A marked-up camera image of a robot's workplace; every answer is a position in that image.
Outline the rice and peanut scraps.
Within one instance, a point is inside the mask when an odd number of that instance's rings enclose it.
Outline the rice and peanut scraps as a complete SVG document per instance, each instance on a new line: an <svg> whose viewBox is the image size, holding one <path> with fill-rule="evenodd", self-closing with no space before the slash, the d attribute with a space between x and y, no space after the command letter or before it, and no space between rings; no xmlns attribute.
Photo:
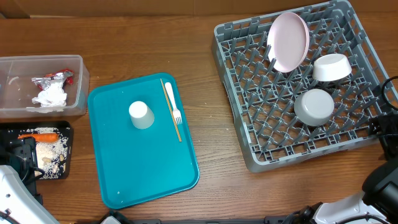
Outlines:
<svg viewBox="0 0 398 224"><path fill-rule="evenodd" d="M69 137L64 136L58 128L35 128L28 129L28 134L57 133L59 139L57 142L36 143L36 155L38 168L44 171L41 179L61 179L65 177L67 171L67 158L69 146L67 145Z"/></svg>

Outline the orange carrot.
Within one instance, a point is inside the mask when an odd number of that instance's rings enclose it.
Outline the orange carrot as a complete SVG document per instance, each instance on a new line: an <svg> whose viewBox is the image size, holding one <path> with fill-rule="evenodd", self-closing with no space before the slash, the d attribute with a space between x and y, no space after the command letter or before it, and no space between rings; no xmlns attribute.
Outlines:
<svg viewBox="0 0 398 224"><path fill-rule="evenodd" d="M44 133L44 134L23 134L18 139L34 138L37 142L53 143L57 142L59 136L57 133Z"/></svg>

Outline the white napkin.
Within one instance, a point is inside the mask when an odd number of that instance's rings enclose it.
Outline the white napkin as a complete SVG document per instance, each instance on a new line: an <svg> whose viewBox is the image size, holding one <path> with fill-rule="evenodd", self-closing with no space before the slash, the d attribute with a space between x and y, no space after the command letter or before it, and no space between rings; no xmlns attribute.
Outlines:
<svg viewBox="0 0 398 224"><path fill-rule="evenodd" d="M33 104L40 103L41 107L57 107L66 105L67 94L63 90L63 83L52 82L32 99Z"/></svg>

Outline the grey bowl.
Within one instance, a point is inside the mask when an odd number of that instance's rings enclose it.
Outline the grey bowl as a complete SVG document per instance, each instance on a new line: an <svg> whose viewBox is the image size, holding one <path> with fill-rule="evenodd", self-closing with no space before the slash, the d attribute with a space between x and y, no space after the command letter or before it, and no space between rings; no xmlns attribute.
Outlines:
<svg viewBox="0 0 398 224"><path fill-rule="evenodd" d="M331 118L334 101L326 91L312 89L296 98L294 111L302 123L308 126L321 126Z"/></svg>

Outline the foil wrapper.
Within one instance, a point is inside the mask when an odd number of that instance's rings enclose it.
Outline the foil wrapper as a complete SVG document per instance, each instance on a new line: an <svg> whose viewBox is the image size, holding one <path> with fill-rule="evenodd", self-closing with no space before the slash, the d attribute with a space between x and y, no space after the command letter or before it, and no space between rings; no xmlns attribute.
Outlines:
<svg viewBox="0 0 398 224"><path fill-rule="evenodd" d="M73 70L64 69L55 73L46 74L44 77L34 77L31 81L40 89L46 90L52 84L60 83L63 88L65 84L73 84L73 76L75 72Z"/></svg>

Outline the white bowl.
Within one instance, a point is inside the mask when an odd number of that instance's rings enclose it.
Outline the white bowl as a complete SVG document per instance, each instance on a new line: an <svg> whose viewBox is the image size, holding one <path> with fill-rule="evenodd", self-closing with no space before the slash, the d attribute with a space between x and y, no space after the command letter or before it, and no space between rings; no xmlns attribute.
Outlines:
<svg viewBox="0 0 398 224"><path fill-rule="evenodd" d="M347 77L352 72L347 56L328 54L313 64L313 78L320 82L332 82Z"/></svg>

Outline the red sauce packet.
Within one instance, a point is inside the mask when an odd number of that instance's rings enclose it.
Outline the red sauce packet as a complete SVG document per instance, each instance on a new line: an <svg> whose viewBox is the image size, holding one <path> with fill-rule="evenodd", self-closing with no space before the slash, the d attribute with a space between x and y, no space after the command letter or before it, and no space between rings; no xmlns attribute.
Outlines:
<svg viewBox="0 0 398 224"><path fill-rule="evenodd" d="M66 84L72 85L74 75L75 75L75 72L73 70L64 69L64 70L57 71L55 73L46 74L44 77L50 78L51 80L62 79L62 80L64 80L64 82Z"/></svg>

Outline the grey plastic dishwasher rack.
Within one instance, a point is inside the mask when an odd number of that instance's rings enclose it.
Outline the grey plastic dishwasher rack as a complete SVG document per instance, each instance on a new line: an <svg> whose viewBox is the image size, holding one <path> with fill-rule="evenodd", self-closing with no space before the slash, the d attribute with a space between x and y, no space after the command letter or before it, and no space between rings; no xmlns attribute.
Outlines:
<svg viewBox="0 0 398 224"><path fill-rule="evenodd" d="M304 61L282 73L269 60L267 36L284 12L307 24L310 43ZM369 120L397 115L397 78L389 77L348 1L311 6L220 24L212 46L220 80L228 94L246 167L264 172L379 141ZM352 72L340 80L313 78L316 59L347 56ZM296 98L312 89L331 95L334 111L326 124L308 126L295 114Z"/></svg>

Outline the translucent plastic cup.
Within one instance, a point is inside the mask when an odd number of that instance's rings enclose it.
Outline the translucent plastic cup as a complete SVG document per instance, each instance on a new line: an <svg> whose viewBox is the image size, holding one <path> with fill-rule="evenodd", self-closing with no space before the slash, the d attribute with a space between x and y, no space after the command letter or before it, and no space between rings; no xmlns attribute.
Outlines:
<svg viewBox="0 0 398 224"><path fill-rule="evenodd" d="M155 120L152 110L143 101L133 102L129 106L129 115L137 129L147 129Z"/></svg>

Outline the wooden chopstick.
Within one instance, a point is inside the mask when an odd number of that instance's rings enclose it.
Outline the wooden chopstick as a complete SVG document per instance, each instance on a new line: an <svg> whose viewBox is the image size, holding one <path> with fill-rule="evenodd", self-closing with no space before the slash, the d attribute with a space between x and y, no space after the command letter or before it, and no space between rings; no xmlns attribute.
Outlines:
<svg viewBox="0 0 398 224"><path fill-rule="evenodd" d="M181 136L180 136L180 133L179 133L179 130L178 130L178 126L177 126L177 124L176 124L176 122L175 122L175 118L174 118L174 116L173 116L172 107L171 107L171 104L170 104L170 100L169 100L167 91L166 91L166 89L165 89L165 85L164 85L162 79L160 79L160 82L161 82L161 85L162 85L162 89L163 89L163 92L164 92L164 96L165 96L167 105L168 105L168 107L169 107L170 115L171 115L171 118L172 118L172 121L173 121L173 124L174 124L174 128L175 128L175 131L176 131L176 134L177 134L177 137L178 137L178 141L179 141L179 142L182 142L182 138L181 138Z"/></svg>

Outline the white plastic fork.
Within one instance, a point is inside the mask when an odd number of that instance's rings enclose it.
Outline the white plastic fork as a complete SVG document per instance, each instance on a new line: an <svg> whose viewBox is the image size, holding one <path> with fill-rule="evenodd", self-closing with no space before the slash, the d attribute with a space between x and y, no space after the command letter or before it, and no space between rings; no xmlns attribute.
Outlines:
<svg viewBox="0 0 398 224"><path fill-rule="evenodd" d="M182 124L182 115L180 110L177 108L174 97L174 91L170 82L165 83L165 89L172 105L172 113L174 116L174 120L176 124Z"/></svg>

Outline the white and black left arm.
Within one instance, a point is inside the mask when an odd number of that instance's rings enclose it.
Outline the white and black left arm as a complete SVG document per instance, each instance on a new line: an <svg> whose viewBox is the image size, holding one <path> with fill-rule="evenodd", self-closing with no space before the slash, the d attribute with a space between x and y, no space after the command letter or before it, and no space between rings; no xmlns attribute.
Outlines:
<svg viewBox="0 0 398 224"><path fill-rule="evenodd" d="M33 138L1 136L1 223L57 223L42 205L36 181L38 167Z"/></svg>

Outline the black waste tray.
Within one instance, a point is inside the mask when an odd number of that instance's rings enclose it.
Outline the black waste tray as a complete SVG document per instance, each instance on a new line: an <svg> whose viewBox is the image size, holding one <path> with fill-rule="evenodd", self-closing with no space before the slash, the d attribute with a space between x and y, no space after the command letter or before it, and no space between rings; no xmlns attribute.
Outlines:
<svg viewBox="0 0 398 224"><path fill-rule="evenodd" d="M44 171L42 180L65 179L70 170L73 129L67 121L2 123L2 143L10 143L23 134L56 134L55 142L36 142L36 164Z"/></svg>

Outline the clear plastic bin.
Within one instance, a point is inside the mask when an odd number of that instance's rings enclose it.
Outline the clear plastic bin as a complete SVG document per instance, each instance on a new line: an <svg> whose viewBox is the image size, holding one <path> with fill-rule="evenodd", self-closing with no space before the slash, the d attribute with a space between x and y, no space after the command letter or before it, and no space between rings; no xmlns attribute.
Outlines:
<svg viewBox="0 0 398 224"><path fill-rule="evenodd" d="M64 86L64 107L41 107L32 99L40 88L32 82L50 73L69 70L73 83ZM1 57L1 118L78 116L86 113L90 73L79 55Z"/></svg>

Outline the teal plastic tray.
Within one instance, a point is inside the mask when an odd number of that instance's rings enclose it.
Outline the teal plastic tray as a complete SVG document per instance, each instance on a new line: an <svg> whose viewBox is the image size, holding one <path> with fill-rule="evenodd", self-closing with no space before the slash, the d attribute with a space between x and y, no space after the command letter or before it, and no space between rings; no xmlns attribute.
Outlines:
<svg viewBox="0 0 398 224"><path fill-rule="evenodd" d="M182 111L176 81L168 73L101 86L88 96L99 186L109 208L188 190L200 178L187 120L174 125L164 83L171 84ZM138 129L131 121L128 108L135 101L143 101L154 113L154 123L147 129Z"/></svg>

